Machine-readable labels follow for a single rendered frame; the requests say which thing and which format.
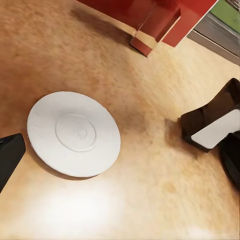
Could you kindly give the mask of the saucer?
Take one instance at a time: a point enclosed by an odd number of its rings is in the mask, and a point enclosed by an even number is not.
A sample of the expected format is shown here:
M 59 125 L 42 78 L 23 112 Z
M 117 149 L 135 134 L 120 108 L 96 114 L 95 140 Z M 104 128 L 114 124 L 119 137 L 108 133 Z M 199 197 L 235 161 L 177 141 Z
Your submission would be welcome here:
M 116 161 L 118 126 L 99 102 L 87 95 L 59 91 L 40 99 L 27 119 L 30 144 L 51 168 L 73 177 L 92 177 Z

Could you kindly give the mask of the bottle of coffee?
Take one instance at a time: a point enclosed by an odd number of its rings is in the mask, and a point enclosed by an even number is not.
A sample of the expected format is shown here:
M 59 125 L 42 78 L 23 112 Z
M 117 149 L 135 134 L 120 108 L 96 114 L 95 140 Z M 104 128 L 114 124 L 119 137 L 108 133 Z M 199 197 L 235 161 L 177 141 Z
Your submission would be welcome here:
M 240 131 L 240 81 L 232 78 L 208 104 L 181 117 L 182 138 L 208 153 Z

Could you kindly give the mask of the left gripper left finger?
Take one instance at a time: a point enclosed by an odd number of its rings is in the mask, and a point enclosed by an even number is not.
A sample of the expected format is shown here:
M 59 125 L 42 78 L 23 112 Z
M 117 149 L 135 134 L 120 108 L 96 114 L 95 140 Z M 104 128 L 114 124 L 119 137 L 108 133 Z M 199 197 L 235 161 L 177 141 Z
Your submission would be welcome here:
M 26 153 L 21 133 L 0 138 L 0 193 Z

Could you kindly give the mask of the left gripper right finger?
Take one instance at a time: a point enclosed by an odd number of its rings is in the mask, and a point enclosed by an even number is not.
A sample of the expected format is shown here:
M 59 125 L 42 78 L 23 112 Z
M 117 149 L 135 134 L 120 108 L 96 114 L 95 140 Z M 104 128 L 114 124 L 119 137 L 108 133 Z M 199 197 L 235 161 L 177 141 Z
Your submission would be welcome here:
M 224 151 L 240 173 L 240 134 L 228 134 L 224 145 Z

